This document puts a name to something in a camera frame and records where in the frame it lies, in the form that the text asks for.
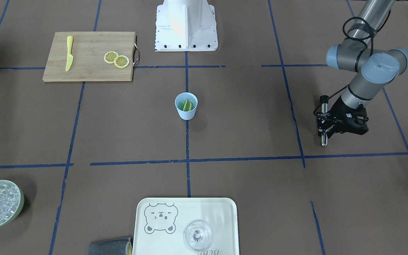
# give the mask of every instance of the folded gray cloth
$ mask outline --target folded gray cloth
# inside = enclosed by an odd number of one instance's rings
[[[89,244],[88,255],[131,255],[131,238],[120,237]]]

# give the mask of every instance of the cutting board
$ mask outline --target cutting board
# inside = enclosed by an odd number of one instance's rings
[[[65,71],[67,36],[73,36],[73,64]],[[45,67],[45,82],[131,81],[135,32],[56,32]],[[117,68],[104,60],[105,53],[126,55],[130,64]]]

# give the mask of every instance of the knife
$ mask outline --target knife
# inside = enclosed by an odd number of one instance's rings
[[[73,36],[67,36],[67,63],[65,65],[65,70],[68,71],[72,66],[73,56],[72,56],[72,44],[73,44]]]

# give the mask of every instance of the lemon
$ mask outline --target lemon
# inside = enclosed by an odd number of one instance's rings
[[[115,51],[109,51],[105,54],[105,62],[107,63],[114,63],[114,60],[119,56],[119,54]]]
[[[116,59],[114,60],[114,65],[117,68],[126,68],[129,63],[130,60],[128,60],[128,57],[124,55],[117,56]]]

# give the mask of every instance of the cutting board handle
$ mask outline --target cutting board handle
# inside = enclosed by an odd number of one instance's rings
[[[135,58],[133,58],[133,64],[131,65],[131,66],[133,66],[133,67],[136,67],[139,63],[140,63],[140,50],[138,50],[138,47],[136,46],[136,42],[135,42],[135,51],[137,51],[138,52],[138,57],[136,58],[136,60],[135,60]]]

